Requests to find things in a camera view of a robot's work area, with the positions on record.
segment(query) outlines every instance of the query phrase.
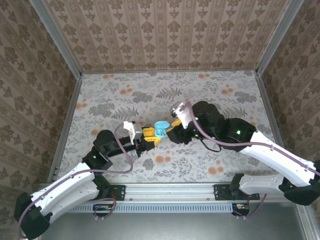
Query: table surface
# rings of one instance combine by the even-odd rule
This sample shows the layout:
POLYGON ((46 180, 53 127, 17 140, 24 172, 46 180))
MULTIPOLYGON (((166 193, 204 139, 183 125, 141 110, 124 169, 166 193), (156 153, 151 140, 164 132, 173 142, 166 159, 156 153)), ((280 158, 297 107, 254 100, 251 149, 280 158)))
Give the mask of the table surface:
MULTIPOLYGON (((73 115, 59 175, 69 172, 91 150, 101 130, 114 131, 123 121, 142 126, 167 120, 176 102, 207 101, 226 118, 242 118, 274 140, 253 71, 158 72, 88 74, 73 115)), ((120 137, 128 132, 120 131, 120 137)), ((213 143, 207 145, 216 149, 213 143)), ((208 151, 198 140, 188 145, 168 139, 140 158, 132 155, 133 171, 105 174, 111 183, 228 182, 235 173, 273 174, 262 162, 241 153, 223 149, 208 151)), ((110 170, 128 169, 124 155, 111 158, 110 170)))

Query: blue spool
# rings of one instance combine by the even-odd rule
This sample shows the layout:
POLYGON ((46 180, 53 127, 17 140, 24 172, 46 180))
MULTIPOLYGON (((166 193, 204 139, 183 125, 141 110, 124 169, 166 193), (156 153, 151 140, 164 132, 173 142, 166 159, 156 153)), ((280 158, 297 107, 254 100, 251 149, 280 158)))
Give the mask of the blue spool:
POLYGON ((157 121, 154 124, 154 128, 155 128, 154 136, 158 137, 158 138, 162 138, 162 139, 167 138, 168 136, 166 134, 166 129, 168 127, 170 127, 170 123, 169 122, 167 122, 167 121, 157 121))

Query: metal frame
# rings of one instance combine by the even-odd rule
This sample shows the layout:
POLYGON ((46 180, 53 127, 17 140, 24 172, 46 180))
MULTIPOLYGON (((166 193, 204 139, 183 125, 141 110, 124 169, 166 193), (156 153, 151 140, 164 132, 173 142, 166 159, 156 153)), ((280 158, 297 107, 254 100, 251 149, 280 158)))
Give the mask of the metal frame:
POLYGON ((319 240, 319 227, 311 206, 296 205, 307 240, 319 240))
POLYGON ((261 95, 261 98, 263 101, 266 115, 269 119, 269 123, 270 123, 271 130, 273 133, 274 141, 276 144, 278 144, 279 146, 284 148, 285 145, 284 145, 284 142, 281 138, 281 134, 280 134, 280 131, 278 128, 276 117, 275 117, 274 111, 272 110, 271 103, 270 103, 268 93, 267 93, 264 81, 262 79, 262 76, 261 76, 261 74, 258 74, 256 72, 254 73, 254 75, 255 75, 256 83, 258 84, 258 88, 259 88, 260 95, 261 95))
MULTIPOLYGON (((232 204, 247 200, 216 200, 214 186, 230 182, 194 183, 121 183, 124 201, 118 201, 115 213, 232 213, 232 204)), ((267 203, 289 203, 283 194, 269 194, 267 203)), ((93 205, 112 201, 83 203, 68 213, 92 213, 93 205)))
POLYGON ((73 93, 72 93, 72 97, 71 97, 71 100, 70 100, 69 108, 68 108, 68 111, 66 112, 66 116, 65 116, 65 119, 64 119, 61 135, 60 135, 59 142, 58 142, 58 145, 57 145, 56 150, 55 150, 55 154, 54 154, 54 157, 53 157, 53 161, 52 161, 52 165, 51 165, 51 168, 50 168, 49 176, 48 176, 48 179, 47 179, 48 183, 50 183, 53 180, 55 180, 54 178, 58 175, 58 172, 56 172, 56 171, 59 171, 59 166, 61 164, 62 157, 64 155, 64 151, 65 151, 65 148, 66 148, 67 139, 68 139, 68 135, 69 135, 72 119, 73 119, 73 116, 74 116, 74 113, 75 113, 75 109, 76 109, 76 105, 77 105, 78 96, 80 94, 81 84, 82 84, 82 79, 81 78, 79 80, 76 80, 75 86, 74 86, 74 89, 73 89, 73 93))
POLYGON ((188 72, 238 72, 238 71, 254 71, 255 68, 224 68, 224 69, 148 69, 148 70, 113 70, 113 71, 91 71, 91 72, 82 72, 85 75, 93 75, 93 74, 147 74, 147 73, 188 73, 188 72))
POLYGON ((81 70, 75 60, 71 50, 69 49, 67 43, 64 40, 63 35, 59 31, 55 21, 52 19, 49 11, 43 0, 30 0, 33 5, 36 13, 39 15, 41 21, 43 22, 46 30, 49 32, 52 37, 55 45, 59 49, 59 52, 62 54, 66 64, 69 66, 71 72, 73 73, 76 80, 79 80, 81 77, 81 70))
POLYGON ((284 38, 289 26, 294 20, 303 2, 304 0, 292 0, 289 2, 288 7, 284 11, 282 18, 280 19, 268 45, 266 46, 260 58, 258 65, 256 66, 256 70, 259 75, 265 71, 268 63, 270 62, 280 42, 284 38))

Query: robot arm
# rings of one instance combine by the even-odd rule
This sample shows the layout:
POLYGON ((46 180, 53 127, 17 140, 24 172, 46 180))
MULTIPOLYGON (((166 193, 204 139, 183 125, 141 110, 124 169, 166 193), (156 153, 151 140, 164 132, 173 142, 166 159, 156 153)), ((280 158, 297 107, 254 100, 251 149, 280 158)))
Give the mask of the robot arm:
MULTIPOLYGON (((313 170, 318 169, 317 163, 302 159, 278 146, 243 119, 225 119, 215 105, 206 101, 194 104, 192 111, 202 130, 213 139, 224 143, 264 143, 272 145, 273 148, 282 150, 287 154, 286 156, 272 148, 256 144, 250 146, 221 145, 225 149, 256 158, 279 173, 270 176, 236 174, 230 185, 230 191, 234 196, 239 191, 247 195, 282 193, 287 199, 300 205, 309 205, 320 196, 319 177, 289 159, 288 156, 313 170)), ((193 123, 190 110, 185 107, 184 103, 176 103, 171 108, 171 115, 177 117, 177 120, 172 124, 174 127, 167 131, 167 135, 172 142, 188 144, 192 138, 205 139, 193 123)))
MULTIPOLYGON (((140 157, 142 152, 156 147, 155 141, 158 139, 144 137, 139 124, 124 122, 123 127, 129 130, 129 136, 119 141, 126 152, 136 151, 140 157)), ((58 217, 86 201, 103 198, 117 200, 110 192, 111 185, 102 176, 102 172, 112 166, 110 157, 122 154, 123 151, 110 130, 101 131, 93 145, 82 162, 66 175, 32 195, 24 192, 17 198, 14 209, 17 222, 26 208, 33 204, 21 222, 21 229, 28 239, 39 237, 58 217)))

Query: gray floor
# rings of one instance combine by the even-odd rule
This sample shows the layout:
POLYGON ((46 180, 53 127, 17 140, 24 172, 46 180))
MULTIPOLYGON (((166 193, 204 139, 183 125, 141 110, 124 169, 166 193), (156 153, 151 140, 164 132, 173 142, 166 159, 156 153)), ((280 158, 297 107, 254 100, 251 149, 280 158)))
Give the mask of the gray floor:
POLYGON ((41 240, 305 240, 292 203, 266 203, 253 217, 230 213, 67 213, 41 240))

